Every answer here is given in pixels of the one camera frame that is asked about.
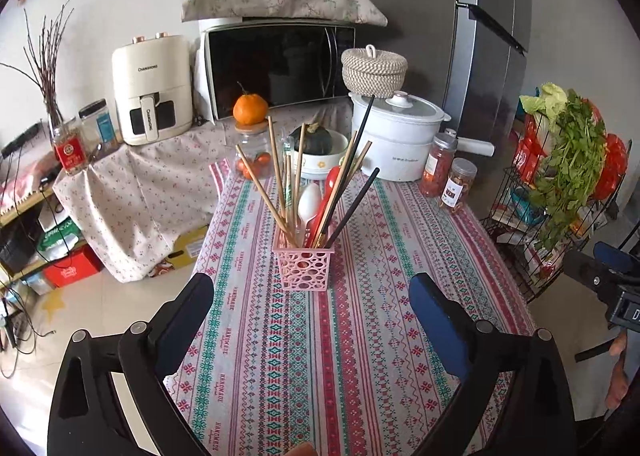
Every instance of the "pink utensil holder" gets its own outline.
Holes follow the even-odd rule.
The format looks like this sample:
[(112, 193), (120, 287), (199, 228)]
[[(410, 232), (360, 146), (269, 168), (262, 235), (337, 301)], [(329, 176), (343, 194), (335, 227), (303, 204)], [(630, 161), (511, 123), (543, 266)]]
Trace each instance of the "pink utensil holder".
[[(329, 227), (327, 237), (331, 236)], [(282, 231), (276, 227), (273, 252), (278, 258), (283, 290), (324, 292), (329, 281), (329, 264), (335, 246), (330, 249), (295, 249), (288, 246)]]

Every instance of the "red spoon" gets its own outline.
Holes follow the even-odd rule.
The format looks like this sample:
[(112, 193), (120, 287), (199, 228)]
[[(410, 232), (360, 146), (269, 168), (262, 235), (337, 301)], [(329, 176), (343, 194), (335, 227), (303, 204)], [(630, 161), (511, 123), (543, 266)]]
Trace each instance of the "red spoon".
[(305, 249), (311, 248), (311, 242), (318, 233), (320, 222), (322, 221), (322, 215), (329, 203), (329, 198), (331, 198), (331, 193), (334, 190), (335, 180), (338, 178), (338, 173), (340, 173), (340, 166), (336, 165), (331, 168), (331, 171), (329, 171), (329, 174), (326, 176), (326, 180), (324, 181), (324, 197), (320, 202), (320, 207), (318, 207), (318, 214), (316, 214), (316, 217), (311, 222), (311, 233), (309, 234), (308, 239), (306, 239)]

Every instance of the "floral cushion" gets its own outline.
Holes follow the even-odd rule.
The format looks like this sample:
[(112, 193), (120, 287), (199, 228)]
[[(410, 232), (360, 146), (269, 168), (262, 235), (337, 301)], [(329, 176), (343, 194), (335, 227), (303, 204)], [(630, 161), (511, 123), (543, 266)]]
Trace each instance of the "floral cushion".
[(182, 4), (184, 22), (232, 16), (320, 18), (386, 26), (385, 15), (369, 0), (186, 0)]

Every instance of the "leafy greens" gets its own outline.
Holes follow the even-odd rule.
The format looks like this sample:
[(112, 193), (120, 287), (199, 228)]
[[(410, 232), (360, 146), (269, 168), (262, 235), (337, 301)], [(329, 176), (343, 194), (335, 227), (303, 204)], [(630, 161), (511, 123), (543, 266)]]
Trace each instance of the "leafy greens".
[[(542, 162), (543, 174), (536, 179), (536, 190), (531, 191), (529, 199), (537, 207), (546, 208), (549, 219), (541, 232), (542, 245), (551, 250), (569, 229), (577, 216), (578, 209), (586, 205), (593, 194), (606, 157), (606, 137), (604, 122), (595, 121), (591, 104), (581, 99), (574, 90), (569, 90), (567, 101), (559, 109), (562, 99), (555, 88), (545, 90), (536, 99), (544, 99), (544, 109), (540, 102), (527, 101), (530, 111), (545, 112), (551, 122), (549, 108), (558, 126), (555, 147), (550, 156)], [(556, 174), (545, 177), (544, 171), (555, 170)]]

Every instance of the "white bowl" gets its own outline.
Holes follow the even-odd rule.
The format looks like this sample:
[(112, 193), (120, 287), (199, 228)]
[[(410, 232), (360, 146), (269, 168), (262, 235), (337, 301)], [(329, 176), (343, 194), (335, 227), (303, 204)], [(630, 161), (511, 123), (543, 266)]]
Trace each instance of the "white bowl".
[[(302, 172), (300, 176), (308, 180), (324, 180), (329, 171), (336, 165), (340, 165), (340, 159), (344, 156), (344, 152), (349, 145), (347, 137), (333, 131), (327, 130), (331, 135), (332, 148), (329, 155), (302, 155)], [(298, 167), (298, 152), (292, 150), (291, 152), (291, 169), (295, 174)]]

